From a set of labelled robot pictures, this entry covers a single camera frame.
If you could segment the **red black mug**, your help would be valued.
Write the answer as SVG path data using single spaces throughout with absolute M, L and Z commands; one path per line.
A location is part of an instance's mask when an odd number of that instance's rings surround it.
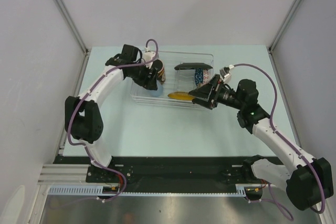
M 153 62 L 152 66 L 157 70 L 156 79 L 160 84 L 164 84 L 166 81 L 165 68 L 162 60 L 157 59 Z

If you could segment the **light blue cup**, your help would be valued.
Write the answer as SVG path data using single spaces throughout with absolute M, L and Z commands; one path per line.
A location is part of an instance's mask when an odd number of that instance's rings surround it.
M 163 94 L 163 86 L 158 82 L 157 83 L 157 89 L 156 90 L 149 90 L 149 94 L 150 96 L 154 97 L 154 98 L 158 98 Z

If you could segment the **blue white patterned bowl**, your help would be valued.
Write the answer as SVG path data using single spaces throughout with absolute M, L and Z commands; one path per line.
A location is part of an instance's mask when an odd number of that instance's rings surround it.
M 194 81 L 197 88 L 203 86 L 211 79 L 211 74 L 208 69 L 198 68 L 195 70 Z

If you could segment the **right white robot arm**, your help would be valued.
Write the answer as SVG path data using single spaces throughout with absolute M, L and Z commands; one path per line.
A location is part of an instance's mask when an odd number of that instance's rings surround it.
M 265 143 L 283 164 L 279 167 L 255 156 L 242 169 L 245 181 L 254 183 L 263 179 L 284 190 L 297 209 L 313 209 L 320 204 L 321 208 L 315 212 L 324 212 L 326 199 L 333 196 L 330 163 L 323 157 L 315 158 L 278 130 L 271 116 L 258 104 L 259 92 L 254 81 L 240 80 L 237 89 L 233 90 L 216 74 L 206 84 L 190 91 L 189 95 L 193 96 L 194 104 L 210 110 L 218 104 L 237 109 L 240 127 Z

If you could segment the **clear plastic dish rack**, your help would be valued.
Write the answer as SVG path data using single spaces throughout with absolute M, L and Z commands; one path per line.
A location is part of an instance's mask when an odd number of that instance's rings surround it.
M 168 97 L 173 92 L 189 92 L 197 88 L 195 70 L 175 70 L 174 68 L 183 63 L 204 63 L 214 65 L 212 54 L 160 51 L 159 59 L 163 62 L 165 81 L 159 95 L 152 95 L 149 90 L 132 83 L 130 95 L 138 104 L 170 106 L 176 108 L 188 108 L 201 110 L 202 107 L 193 104 L 192 101 L 182 101 Z

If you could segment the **black floral square plate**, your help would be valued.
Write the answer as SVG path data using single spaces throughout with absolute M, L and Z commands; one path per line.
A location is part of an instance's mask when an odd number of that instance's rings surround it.
M 205 64 L 203 62 L 184 62 L 174 67 L 174 70 L 196 70 L 196 69 L 213 69 L 211 65 Z

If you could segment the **yellow round patterned plate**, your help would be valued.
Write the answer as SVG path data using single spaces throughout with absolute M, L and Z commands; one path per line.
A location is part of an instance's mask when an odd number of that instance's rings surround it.
M 167 95 L 170 99 L 180 100 L 180 101 L 192 101 L 194 97 L 189 95 L 187 92 L 172 92 Z

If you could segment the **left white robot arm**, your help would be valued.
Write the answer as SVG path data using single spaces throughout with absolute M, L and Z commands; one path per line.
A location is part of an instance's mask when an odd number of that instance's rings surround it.
M 105 182 L 115 178 L 116 169 L 102 139 L 103 119 L 100 108 L 111 91 L 126 78 L 147 90 L 157 90 L 158 70 L 153 63 L 159 51 L 124 45 L 121 52 L 105 62 L 95 82 L 78 96 L 65 100 L 65 131 L 72 146 L 83 146 L 92 165 L 99 167 L 98 176 Z

